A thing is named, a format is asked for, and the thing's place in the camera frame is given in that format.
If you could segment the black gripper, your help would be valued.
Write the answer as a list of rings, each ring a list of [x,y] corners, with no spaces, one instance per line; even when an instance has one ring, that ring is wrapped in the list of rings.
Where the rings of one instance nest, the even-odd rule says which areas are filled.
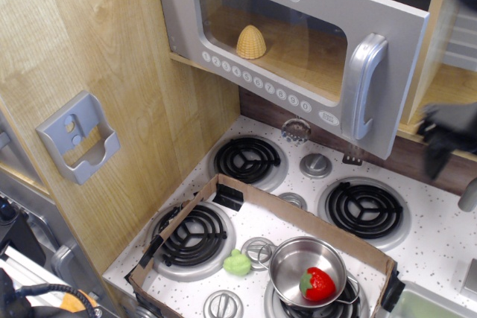
[[[452,151],[476,152],[476,102],[426,105],[417,134],[428,144],[426,175],[437,179]]]

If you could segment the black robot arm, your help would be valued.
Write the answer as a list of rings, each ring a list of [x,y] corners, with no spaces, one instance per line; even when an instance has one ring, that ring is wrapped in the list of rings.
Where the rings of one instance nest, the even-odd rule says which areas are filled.
[[[471,10],[476,0],[459,0]],[[476,103],[429,104],[417,129],[427,148],[424,171],[429,179],[437,179],[454,150],[476,154]]]

